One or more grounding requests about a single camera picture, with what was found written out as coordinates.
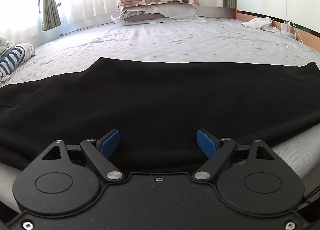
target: white pillow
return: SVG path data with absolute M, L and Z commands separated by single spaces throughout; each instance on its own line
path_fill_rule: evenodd
M 165 4 L 155 4 L 155 5 L 141 5 L 134 7 L 122 7 L 120 8 L 120 13 L 136 10 L 143 11 L 146 13 L 159 13 L 165 17 L 174 18 L 177 20 L 193 18 L 195 16 L 195 8 L 193 5 L 189 4 L 178 4 L 178 3 L 165 3 Z

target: stack of pillows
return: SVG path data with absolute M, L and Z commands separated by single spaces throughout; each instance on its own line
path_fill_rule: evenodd
M 195 14 L 198 0 L 118 0 L 120 16 L 112 18 L 116 23 L 133 24 L 163 22 L 166 18 L 205 22 Z

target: white towel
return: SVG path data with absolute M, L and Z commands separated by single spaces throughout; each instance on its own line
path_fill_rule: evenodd
M 249 22 L 242 23 L 245 27 L 261 29 L 264 31 L 280 33 L 280 30 L 271 26 L 272 20 L 269 17 L 254 18 Z

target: mattress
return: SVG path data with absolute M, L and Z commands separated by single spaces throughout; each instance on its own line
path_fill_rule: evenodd
M 320 65 L 320 53 L 281 34 L 250 29 L 238 20 L 164 22 L 90 27 L 36 48 L 4 85 L 79 72 L 98 58 L 155 62 L 242 62 Z M 302 178 L 320 161 L 320 124 L 277 145 L 274 151 Z M 0 164 L 0 201 L 17 210 L 11 187 L 19 174 Z

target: black cloth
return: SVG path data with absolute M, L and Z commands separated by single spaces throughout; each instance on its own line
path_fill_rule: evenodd
M 320 71 L 245 63 L 100 58 L 87 70 L 0 88 L 0 162 L 24 169 L 54 140 L 120 131 L 111 162 L 124 171 L 194 171 L 205 128 L 269 146 L 320 121 Z

